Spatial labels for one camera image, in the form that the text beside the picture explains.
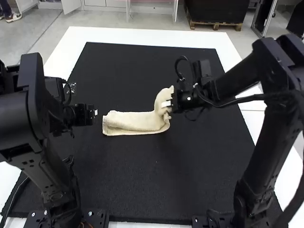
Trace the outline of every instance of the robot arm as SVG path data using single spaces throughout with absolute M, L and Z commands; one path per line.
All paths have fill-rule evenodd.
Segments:
M 38 53 L 23 55 L 20 66 L 0 62 L 0 162 L 20 168 L 41 189 L 50 227 L 75 228 L 81 207 L 73 157 L 62 161 L 48 135 L 92 125 L 95 112 L 93 105 L 64 103 L 63 83 L 44 77 Z
M 188 61 L 185 57 L 178 59 L 181 60 Z M 273 200 L 276 179 L 303 129 L 304 44 L 294 35 L 281 36 L 277 40 L 257 40 L 247 58 L 218 78 L 212 78 L 206 60 L 190 63 L 190 68 L 193 86 L 188 89 L 185 89 L 182 74 L 176 70 L 180 89 L 175 91 L 171 100 L 173 112 L 198 107 L 224 108 L 253 100 L 264 100 L 267 105 L 253 155 L 235 188 L 235 213 L 231 221 L 226 222 L 232 222 L 237 228 L 268 226 L 266 211 Z M 234 98 L 259 82 L 264 94 Z M 302 202 L 297 202 L 295 211 Z M 214 227 L 224 227 L 220 226 L 223 221 L 216 213 L 209 213 L 211 217 Z

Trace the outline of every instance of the towel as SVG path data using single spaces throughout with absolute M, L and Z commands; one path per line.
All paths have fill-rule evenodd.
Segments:
M 110 111 L 103 116 L 103 133 L 109 136 L 161 133 L 170 127 L 169 112 L 166 106 L 172 99 L 174 87 L 162 89 L 156 96 L 151 112 Z

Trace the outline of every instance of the cabinet door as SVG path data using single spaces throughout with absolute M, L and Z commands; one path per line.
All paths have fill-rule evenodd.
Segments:
M 81 0 L 61 0 L 63 13 L 68 14 L 81 7 Z
M 173 22 L 176 22 L 178 7 L 179 7 L 179 0 L 174 0 L 173 13 L 172 13 Z
M 86 6 L 105 6 L 105 0 L 85 0 Z
M 38 4 L 38 0 L 16 0 L 19 12 L 23 13 Z

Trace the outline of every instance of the person's foot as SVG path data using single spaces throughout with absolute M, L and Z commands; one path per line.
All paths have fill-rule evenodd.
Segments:
M 6 20 L 7 23 L 11 23 L 11 22 L 14 22 L 16 20 L 20 20 L 21 18 L 22 18 L 21 14 L 12 12 L 9 17 L 5 18 L 5 20 Z

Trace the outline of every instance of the black rubber mat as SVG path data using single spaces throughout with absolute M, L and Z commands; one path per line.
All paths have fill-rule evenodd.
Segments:
M 161 134 L 102 134 L 102 115 L 110 110 L 152 110 L 157 93 L 176 83 L 181 55 L 209 59 L 213 76 L 223 74 L 214 49 L 86 44 L 69 82 L 77 82 L 73 102 L 94 104 L 99 116 L 94 126 L 75 128 L 75 139 L 52 141 L 62 158 L 75 156 L 83 208 L 106 209 L 111 220 L 177 224 L 207 209 L 233 210 L 236 181 L 254 148 L 237 105 L 203 112 L 196 122 L 174 114 Z M 186 63 L 180 70 L 190 80 Z M 11 216 L 33 209 L 41 209 L 41 198 L 30 183 Z M 280 212 L 275 199 L 271 220 Z

